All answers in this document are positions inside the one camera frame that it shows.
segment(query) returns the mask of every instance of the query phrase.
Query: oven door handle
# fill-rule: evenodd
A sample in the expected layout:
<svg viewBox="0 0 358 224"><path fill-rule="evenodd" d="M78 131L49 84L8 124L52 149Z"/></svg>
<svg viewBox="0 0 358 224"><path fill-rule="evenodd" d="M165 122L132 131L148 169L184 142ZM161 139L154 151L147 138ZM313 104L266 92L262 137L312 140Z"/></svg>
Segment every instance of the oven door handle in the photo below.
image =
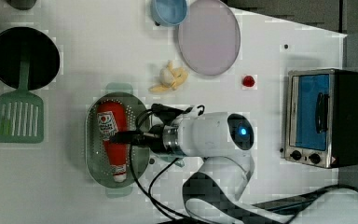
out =
<svg viewBox="0 0 358 224"><path fill-rule="evenodd" d="M327 131L328 94L319 92L316 101L315 126L316 133Z"/></svg>

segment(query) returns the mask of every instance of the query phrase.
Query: black frying pan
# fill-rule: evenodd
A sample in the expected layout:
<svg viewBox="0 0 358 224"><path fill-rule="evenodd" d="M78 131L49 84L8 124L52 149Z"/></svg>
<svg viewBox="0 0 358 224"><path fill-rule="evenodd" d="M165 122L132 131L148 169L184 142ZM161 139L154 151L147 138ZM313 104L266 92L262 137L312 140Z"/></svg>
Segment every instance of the black frying pan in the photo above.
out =
<svg viewBox="0 0 358 224"><path fill-rule="evenodd" d="M12 88L19 87L23 41L31 49L28 90L47 86L60 69L60 53L48 36L28 27L15 27L0 34L0 79Z"/></svg>

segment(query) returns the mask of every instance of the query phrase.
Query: blue light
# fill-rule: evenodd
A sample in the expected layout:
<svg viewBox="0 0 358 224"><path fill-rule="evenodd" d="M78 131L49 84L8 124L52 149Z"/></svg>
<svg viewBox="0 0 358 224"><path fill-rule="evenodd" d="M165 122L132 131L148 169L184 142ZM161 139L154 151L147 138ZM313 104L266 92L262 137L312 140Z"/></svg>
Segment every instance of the blue light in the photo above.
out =
<svg viewBox="0 0 358 224"><path fill-rule="evenodd" d="M246 133L247 133L247 132L246 132L246 129L244 129L244 128L241 128L241 129L240 129L240 134L241 134L241 135L246 135Z"/></svg>

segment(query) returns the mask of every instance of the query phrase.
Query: dark floor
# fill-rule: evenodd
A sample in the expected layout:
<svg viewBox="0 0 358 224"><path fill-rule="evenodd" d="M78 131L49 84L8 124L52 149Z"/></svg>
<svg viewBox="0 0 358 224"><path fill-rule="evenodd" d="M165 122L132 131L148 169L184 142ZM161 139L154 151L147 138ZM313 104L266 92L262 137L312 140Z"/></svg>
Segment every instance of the dark floor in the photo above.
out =
<svg viewBox="0 0 358 224"><path fill-rule="evenodd" d="M344 34L358 33L358 0L223 0L229 7ZM340 3L342 20L340 25Z"/></svg>

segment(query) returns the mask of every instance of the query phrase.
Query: spatula handle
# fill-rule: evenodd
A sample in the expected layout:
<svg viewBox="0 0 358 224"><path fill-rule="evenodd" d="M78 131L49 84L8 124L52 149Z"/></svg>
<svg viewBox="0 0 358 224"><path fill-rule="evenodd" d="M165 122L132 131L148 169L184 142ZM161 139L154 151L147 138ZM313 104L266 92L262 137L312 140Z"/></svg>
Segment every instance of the spatula handle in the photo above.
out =
<svg viewBox="0 0 358 224"><path fill-rule="evenodd" d="M19 90L28 91L29 74L30 74L30 46L26 42L21 42Z"/></svg>

